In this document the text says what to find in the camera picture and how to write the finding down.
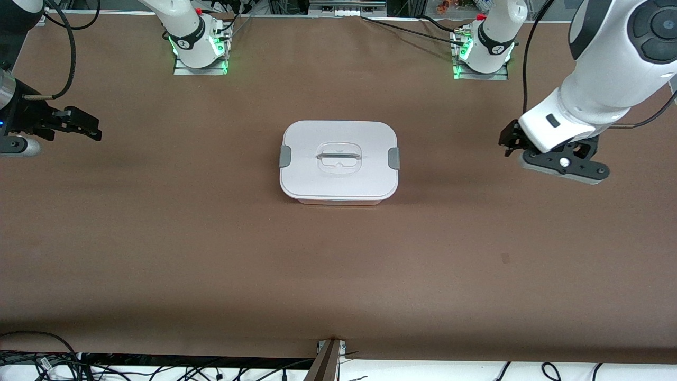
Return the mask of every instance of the gray side clip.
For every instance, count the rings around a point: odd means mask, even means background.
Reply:
[[[399,148],[393,147],[388,150],[388,166],[399,171]]]
[[[280,168],[288,167],[292,162],[292,149],[284,144],[280,147]]]

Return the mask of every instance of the plastic box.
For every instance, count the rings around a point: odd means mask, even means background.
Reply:
[[[376,205],[397,189],[397,137],[373,121],[298,121],[284,132],[280,186],[302,203]]]

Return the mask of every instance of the metal bracket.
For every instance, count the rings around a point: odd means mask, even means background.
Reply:
[[[339,361],[345,355],[345,341],[339,339],[318,342],[318,356],[303,381],[336,381]]]

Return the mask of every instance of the wire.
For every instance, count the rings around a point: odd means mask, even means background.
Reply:
[[[189,366],[185,367],[185,374],[183,376],[181,376],[177,381],[194,380],[193,377],[197,376],[198,374],[200,376],[202,376],[202,378],[204,378],[205,380],[209,380],[209,378],[207,376],[205,376],[205,374],[202,372],[207,367],[192,367],[193,370],[191,370],[190,372],[188,371],[188,368],[189,368]]]
[[[527,101],[529,100],[529,89],[527,86],[527,57],[529,55],[529,46],[531,45],[531,39],[533,38],[533,33],[536,31],[536,26],[538,22],[545,16],[550,6],[554,3],[554,0],[547,0],[545,4],[541,7],[541,10],[538,11],[536,18],[533,20],[533,26],[531,27],[531,32],[529,32],[529,38],[527,39],[527,45],[524,47],[524,62],[522,62],[522,92],[524,95],[524,101],[522,103],[522,113],[527,112]]]
[[[602,365],[604,365],[604,363],[598,363],[594,366],[594,370],[592,371],[592,381],[597,381],[597,371],[602,367]]]
[[[24,96],[25,100],[46,100],[61,98],[68,91],[68,89],[70,89],[70,86],[73,84],[73,78],[75,77],[75,37],[73,36],[73,28],[71,28],[70,24],[68,23],[68,19],[66,18],[66,15],[64,15],[64,12],[61,10],[59,5],[57,5],[54,2],[54,0],[45,0],[45,2],[50,7],[54,8],[54,10],[56,10],[56,13],[58,13],[59,17],[61,17],[61,21],[64,22],[66,32],[68,32],[68,42],[70,43],[70,70],[68,71],[68,79],[66,80],[66,84],[64,85],[64,88],[61,89],[60,92],[52,96],[27,95]]]
[[[73,347],[59,335],[51,334],[49,332],[24,330],[24,331],[5,332],[4,334],[0,334],[0,338],[4,338],[6,336],[15,336],[15,335],[37,335],[37,336],[49,336],[50,338],[54,338],[54,339],[58,340],[59,342],[61,342],[61,344],[63,344],[68,349],[68,354],[71,356],[71,358],[73,359],[74,362],[79,362],[78,357],[75,354],[75,349],[73,349]],[[78,378],[77,378],[78,381],[82,381],[82,373],[83,372],[85,372],[85,374],[87,375],[88,380],[93,380],[93,376],[91,375],[89,368],[84,367],[83,369],[78,368]]]
[[[555,374],[557,375],[557,378],[553,378],[548,372],[546,371],[546,367],[551,367],[552,370],[554,370]],[[550,381],[562,381],[562,376],[559,375],[559,370],[557,370],[557,367],[554,366],[553,363],[543,363],[541,364],[541,372],[543,372],[543,376],[546,376]]]
[[[238,34],[238,32],[240,31],[240,29],[242,29],[243,26],[247,25],[247,23],[250,22],[253,18],[254,18],[253,15],[249,16],[247,18],[247,21],[243,22],[242,25],[238,26],[238,28],[233,32],[232,37],[235,37],[235,35]]]
[[[503,380],[503,376],[506,375],[506,370],[508,370],[508,367],[510,366],[511,363],[512,363],[512,361],[508,361],[507,363],[505,363],[505,365],[503,365],[503,369],[501,369],[501,374],[498,375],[498,377],[496,378],[496,381]]]
[[[275,369],[275,370],[273,370],[273,371],[271,371],[271,372],[268,372],[265,376],[259,378],[259,379],[256,380],[256,381],[263,381],[264,379],[270,377],[271,375],[273,375],[273,374],[275,374],[275,373],[277,373],[277,372],[279,372],[279,371],[281,371],[281,370],[289,369],[289,368],[291,368],[292,366],[295,366],[295,365],[298,365],[298,364],[307,363],[308,361],[314,361],[314,360],[315,360],[315,359],[305,359],[305,360],[300,360],[300,361],[297,361],[297,362],[295,362],[295,363],[291,363],[291,364],[285,365],[284,367],[279,367],[278,369]]]
[[[428,16],[426,16],[426,15],[424,15],[424,14],[422,14],[422,15],[420,15],[420,16],[417,16],[416,18],[422,18],[422,19],[428,20],[429,22],[432,22],[433,25],[435,25],[437,28],[440,28],[440,29],[443,30],[443,31],[447,31],[447,32],[449,32],[449,33],[453,33],[453,32],[454,32],[454,29],[452,29],[452,28],[447,28],[446,26],[444,26],[444,25],[438,23],[437,21],[435,21],[435,19],[433,19],[432,17],[428,17]]]
[[[115,365],[107,365],[107,366],[104,368],[104,371],[102,371],[102,372],[92,372],[92,374],[93,374],[94,376],[98,376],[98,375],[100,375],[100,374],[107,374],[107,373],[108,373],[107,371],[110,370],[109,367],[112,367],[112,366],[115,366]],[[124,375],[126,375],[126,376],[154,376],[154,375],[157,374],[157,373],[166,372],[166,371],[168,371],[168,370],[174,369],[175,367],[168,367],[168,368],[166,368],[166,369],[162,369],[162,368],[164,368],[164,366],[159,367],[158,369],[156,369],[155,372],[152,372],[152,373],[141,373],[141,372],[118,372],[118,373],[116,373],[116,374],[124,374]]]
[[[233,20],[230,22],[230,24],[228,24],[228,26],[225,29],[227,30],[228,28],[233,26],[235,24],[235,20],[237,20],[238,17],[240,17],[240,14],[239,13],[235,14],[235,17],[233,17]]]
[[[190,372],[186,372],[179,380],[191,380],[196,374],[200,373],[201,371],[208,368],[210,365],[215,364],[219,362],[220,360],[223,360],[223,357],[217,357],[216,359],[213,359],[211,361],[207,361],[203,366],[201,367],[193,367],[193,370]]]
[[[390,27],[390,28],[399,29],[399,30],[404,31],[404,32],[409,32],[409,33],[413,33],[413,34],[415,34],[415,35],[419,35],[419,36],[423,36],[423,37],[428,37],[429,39],[434,39],[434,40],[438,40],[438,41],[442,41],[442,42],[446,42],[446,43],[451,43],[452,45],[459,45],[459,46],[463,45],[463,43],[462,43],[461,41],[452,41],[452,40],[449,40],[449,39],[443,39],[443,38],[440,38],[440,37],[427,35],[427,34],[425,34],[425,33],[412,31],[412,30],[410,30],[410,29],[402,28],[402,27],[397,26],[397,25],[387,24],[387,23],[385,23],[385,22],[381,22],[381,21],[378,21],[378,20],[372,20],[372,19],[367,18],[367,17],[364,17],[364,16],[360,16],[359,18],[361,18],[361,19],[363,19],[363,20],[367,20],[367,21],[369,21],[369,22],[373,22],[373,23],[375,23],[375,24],[379,24],[379,25],[383,25],[383,26],[388,26],[388,27]]]
[[[89,28],[90,26],[94,25],[94,23],[96,22],[96,20],[99,18],[99,13],[101,13],[101,0],[96,0],[96,13],[94,14],[94,18],[92,18],[90,22],[86,23],[86,25],[82,25],[82,26],[71,26],[71,28],[72,28],[74,31],[81,31],[81,30],[83,30],[83,29]],[[57,24],[58,26],[61,26],[62,28],[66,28],[65,23],[62,24],[62,23],[58,22],[57,20],[54,20],[53,18],[49,17],[49,14],[48,14],[47,12],[45,12],[45,17],[46,17],[49,21],[53,22],[54,24]]]
[[[658,110],[654,115],[651,115],[651,117],[649,117],[645,121],[642,121],[640,123],[635,123],[635,124],[615,124],[615,125],[612,125],[611,127],[609,127],[609,129],[633,129],[633,128],[637,128],[637,127],[642,127],[643,125],[647,125],[647,124],[653,122],[654,120],[658,119],[658,117],[660,117],[665,112],[665,110],[667,110],[670,107],[670,105],[672,105],[672,103],[675,101],[675,99],[677,99],[677,92],[674,92],[672,94],[672,96],[670,97],[670,99],[668,100],[668,102],[666,102],[663,105],[663,107],[661,107],[660,110]]]
[[[115,369],[110,369],[110,367],[113,366],[113,365],[97,365],[97,364],[87,364],[87,363],[83,363],[82,361],[78,361],[78,360],[77,360],[77,357],[75,357],[76,360],[73,361],[73,360],[68,360],[68,359],[60,358],[60,357],[58,357],[57,355],[35,355],[35,356],[32,356],[32,357],[31,357],[31,356],[23,355],[23,354],[21,354],[21,353],[14,353],[14,354],[11,354],[11,356],[21,357],[21,359],[18,359],[18,360],[15,360],[15,361],[10,361],[10,362],[7,362],[7,361],[6,361],[5,363],[3,363],[3,364],[1,364],[1,365],[2,365],[2,366],[4,366],[4,365],[12,365],[12,364],[15,364],[15,363],[21,363],[21,362],[24,362],[25,360],[31,360],[31,361],[33,361],[34,363],[39,364],[39,363],[38,363],[39,359],[45,357],[45,358],[52,358],[53,360],[58,361],[54,366],[63,365],[63,364],[66,364],[66,365],[78,365],[79,367],[82,368],[82,369],[76,368],[76,369],[78,370],[78,373],[81,375],[82,372],[85,372],[85,375],[86,375],[86,377],[87,377],[88,380],[93,380],[93,375],[94,375],[94,374],[96,374],[96,375],[99,375],[99,374],[101,374],[101,375],[105,375],[105,374],[116,374],[116,375],[121,376],[122,378],[124,378],[126,381],[131,381],[131,380],[129,379],[129,377],[127,377],[127,375],[129,375],[129,374],[137,374],[137,375],[139,375],[139,373],[136,373],[136,372],[120,372],[120,371],[117,371],[117,370],[115,370]],[[102,371],[102,372],[94,372],[94,373],[92,373],[91,371],[89,371],[89,368],[90,368],[90,367],[101,368],[101,369],[103,369],[103,371]],[[160,369],[163,368],[163,367],[159,367],[159,368],[151,375],[151,379],[152,379],[152,377],[153,377],[156,373],[164,372],[164,371],[166,371],[166,370],[173,369],[174,367],[170,367],[170,368],[167,368],[167,369],[162,370],[162,371],[160,371]]]

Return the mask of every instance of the brown table surface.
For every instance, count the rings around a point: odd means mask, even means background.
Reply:
[[[537,31],[531,105],[573,68],[567,28]],[[85,352],[307,357],[336,336],[373,359],[677,359],[676,108],[604,133],[596,159],[612,174],[588,186],[496,144],[520,115],[523,45],[510,81],[457,81],[438,41],[358,18],[255,19],[228,75],[176,77],[161,33],[154,16],[119,15],[77,31],[75,81],[53,104],[100,118],[103,140],[57,134],[2,160],[3,331]],[[16,74],[52,94],[68,58],[48,24]],[[279,146],[303,119],[389,124],[395,195],[289,199]]]

